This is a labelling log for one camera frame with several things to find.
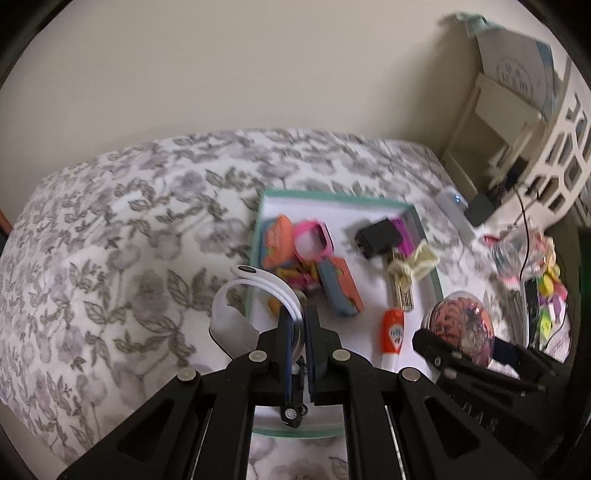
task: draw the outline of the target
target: pink watch strap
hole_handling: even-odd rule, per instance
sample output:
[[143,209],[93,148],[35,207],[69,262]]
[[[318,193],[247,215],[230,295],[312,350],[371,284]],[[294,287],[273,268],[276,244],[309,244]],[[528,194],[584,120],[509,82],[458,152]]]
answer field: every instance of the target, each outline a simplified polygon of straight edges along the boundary
[[[302,255],[298,251],[297,246],[296,246],[296,238],[306,232],[309,232],[310,230],[318,230],[321,239],[323,239],[324,248],[320,252],[308,257],[305,255]],[[310,261],[310,260],[317,262],[317,261],[322,260],[325,257],[329,257],[335,251],[335,247],[333,245],[332,239],[330,238],[329,231],[326,228],[326,224],[324,222],[319,221],[319,220],[304,220],[303,222],[296,223],[294,225],[293,235],[294,235],[295,254],[296,254],[296,257],[302,262],[303,261]]]

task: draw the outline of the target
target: floral bedspread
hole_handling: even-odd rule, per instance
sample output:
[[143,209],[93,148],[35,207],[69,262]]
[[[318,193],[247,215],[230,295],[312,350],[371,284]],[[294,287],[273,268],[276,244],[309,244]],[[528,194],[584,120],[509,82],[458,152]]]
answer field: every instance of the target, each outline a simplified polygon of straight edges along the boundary
[[0,400],[70,464],[180,368],[223,368],[212,298],[248,260],[270,187],[415,204],[443,293],[477,295],[511,339],[486,252],[465,247],[434,203],[449,183],[421,145],[311,130],[168,138],[54,173],[0,258]]

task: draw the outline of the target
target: power adapter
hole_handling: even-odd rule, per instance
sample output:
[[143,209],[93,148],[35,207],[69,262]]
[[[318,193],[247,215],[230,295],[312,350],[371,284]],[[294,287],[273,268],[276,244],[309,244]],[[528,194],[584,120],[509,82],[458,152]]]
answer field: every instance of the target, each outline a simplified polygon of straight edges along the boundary
[[402,243],[402,235],[394,224],[387,218],[362,228],[355,235],[355,243],[362,255],[373,258],[377,255],[385,255]]
[[476,195],[464,210],[464,216],[473,227],[481,226],[493,213],[495,213],[495,204],[484,193]]

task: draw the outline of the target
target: colorful toy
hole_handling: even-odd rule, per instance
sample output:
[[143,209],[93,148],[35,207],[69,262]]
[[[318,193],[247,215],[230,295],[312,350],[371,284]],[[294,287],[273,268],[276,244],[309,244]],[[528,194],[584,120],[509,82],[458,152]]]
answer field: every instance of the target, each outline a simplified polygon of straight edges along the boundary
[[550,332],[552,332],[552,325],[554,323],[550,312],[552,312],[552,310],[550,310],[548,306],[544,306],[540,310],[540,345],[547,344],[550,339]]
[[291,288],[311,293],[321,288],[318,269],[313,261],[304,261],[291,268],[277,268],[275,275]]
[[538,279],[538,292],[542,298],[548,301],[551,301],[554,295],[558,295],[562,301],[566,301],[569,292],[560,281],[560,267],[556,264],[554,239],[550,236],[544,239],[546,244],[545,270],[544,274]]

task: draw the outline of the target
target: teal tray border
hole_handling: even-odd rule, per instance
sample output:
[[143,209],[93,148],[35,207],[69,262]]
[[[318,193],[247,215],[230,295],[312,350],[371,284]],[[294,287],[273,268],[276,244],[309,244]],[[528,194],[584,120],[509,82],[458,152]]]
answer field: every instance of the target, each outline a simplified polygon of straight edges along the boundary
[[[346,202],[346,203],[354,203],[356,205],[376,205],[380,207],[384,206],[391,206],[394,208],[403,208],[410,212],[411,217],[414,221],[415,227],[417,229],[418,235],[423,238],[427,239],[427,235],[425,234],[425,230],[423,225],[421,224],[421,220],[418,217],[418,213],[414,205],[404,202],[398,202],[397,200],[386,199],[386,198],[376,198],[376,197],[357,197],[353,195],[343,195],[340,193],[329,193],[329,192],[308,192],[305,190],[265,190],[263,195],[261,196],[261,200],[259,201],[259,205],[265,201],[265,197],[269,198],[293,198],[293,199],[306,199],[306,200],[321,200],[325,202]],[[256,214],[256,224],[255,224],[255,231],[252,237],[252,248],[250,254],[250,263],[251,265],[258,265],[259,264],[259,255],[261,251],[261,229],[263,221],[261,219],[261,208],[259,207],[258,213]],[[437,273],[437,269],[434,268],[431,270],[430,273],[431,282],[433,283],[433,290],[435,291],[435,296],[437,300],[443,299],[443,291],[441,290],[441,281],[439,280],[439,275]],[[302,439],[314,439],[314,438],[323,438],[323,437],[336,437],[345,434],[345,428],[326,428],[322,430],[293,430],[290,431],[283,431],[283,430],[271,430],[271,429],[258,429],[253,428],[252,431],[254,433],[258,433],[260,435],[267,435],[272,437],[289,437],[289,438],[302,438]]]

